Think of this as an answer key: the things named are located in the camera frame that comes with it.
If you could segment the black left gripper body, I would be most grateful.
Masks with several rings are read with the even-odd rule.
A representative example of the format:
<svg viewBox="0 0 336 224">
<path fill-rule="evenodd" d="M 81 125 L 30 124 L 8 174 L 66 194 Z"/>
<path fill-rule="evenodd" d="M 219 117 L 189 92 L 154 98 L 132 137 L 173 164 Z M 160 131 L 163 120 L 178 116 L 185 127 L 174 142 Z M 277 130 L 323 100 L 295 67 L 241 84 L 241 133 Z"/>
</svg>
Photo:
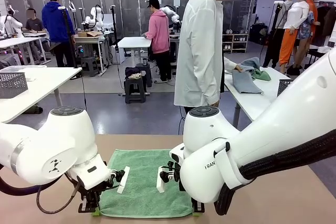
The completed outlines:
<svg viewBox="0 0 336 224">
<path fill-rule="evenodd" d="M 79 186 L 78 192 L 80 193 L 81 200 L 86 199 L 88 202 L 98 203 L 100 195 L 102 193 L 101 186 L 97 185 L 91 189 L 85 189 L 83 186 Z"/>
</svg>

